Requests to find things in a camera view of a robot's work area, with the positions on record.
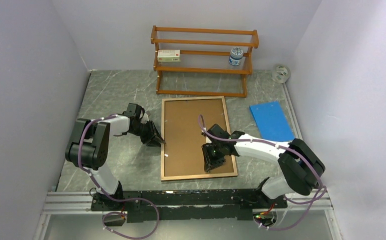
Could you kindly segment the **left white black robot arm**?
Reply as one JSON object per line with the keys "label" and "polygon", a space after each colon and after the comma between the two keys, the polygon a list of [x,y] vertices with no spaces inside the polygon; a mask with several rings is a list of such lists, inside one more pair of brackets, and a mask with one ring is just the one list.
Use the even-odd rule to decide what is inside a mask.
{"label": "left white black robot arm", "polygon": [[124,205],[123,187],[106,163],[111,137],[138,136],[147,147],[165,143],[145,109],[129,103],[123,113],[97,119],[79,118],[71,132],[65,159],[85,172],[96,186],[95,201],[111,210]]}

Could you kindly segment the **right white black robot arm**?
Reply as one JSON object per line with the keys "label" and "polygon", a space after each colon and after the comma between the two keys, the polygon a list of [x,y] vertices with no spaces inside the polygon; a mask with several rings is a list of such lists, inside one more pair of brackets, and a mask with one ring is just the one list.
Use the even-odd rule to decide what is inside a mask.
{"label": "right white black robot arm", "polygon": [[253,137],[242,131],[228,133],[218,124],[210,129],[201,128],[209,142],[202,145],[205,171],[221,166],[226,156],[252,157],[276,165],[281,173],[269,177],[257,187],[256,203],[269,207],[274,200],[286,194],[308,196],[322,188],[321,176],[326,167],[301,139],[277,142]]}

